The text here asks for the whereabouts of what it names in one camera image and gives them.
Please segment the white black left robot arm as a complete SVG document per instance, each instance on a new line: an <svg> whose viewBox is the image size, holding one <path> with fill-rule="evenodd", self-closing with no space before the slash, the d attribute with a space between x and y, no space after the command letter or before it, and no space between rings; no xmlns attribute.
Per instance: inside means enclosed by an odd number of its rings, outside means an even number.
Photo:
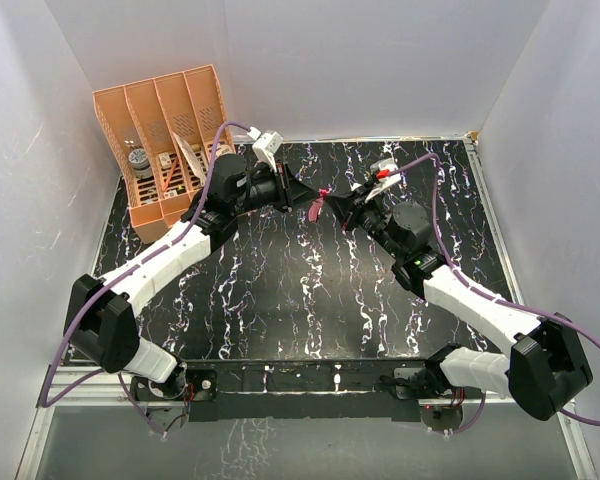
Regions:
<svg viewBox="0 0 600 480"><path fill-rule="evenodd" d="M162 397L177 398L187 376L174 354L139 335L137 316L183 271L228 241L240 216L267 206L288 212L319 196L285 163L249 167L237 154L213 160L203 189L164 236L103 278L84 275L75 281L64 342L108 373L144 377Z"/></svg>

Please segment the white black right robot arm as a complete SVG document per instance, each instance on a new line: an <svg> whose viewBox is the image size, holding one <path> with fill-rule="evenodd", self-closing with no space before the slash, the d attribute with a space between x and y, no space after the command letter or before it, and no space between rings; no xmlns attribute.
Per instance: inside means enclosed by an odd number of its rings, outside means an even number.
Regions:
<svg viewBox="0 0 600 480"><path fill-rule="evenodd" d="M490 391L546 421L592 383L582 344L566 319L507 306L464 276L434 245L434 228L421 205L404 201L387 209L367 186L324 200L345 230L362 229L393 258L392 272L403 289L455 315L497 347L495 353L441 348L426 360L422 375L433 394L446 397L459 387Z"/></svg>

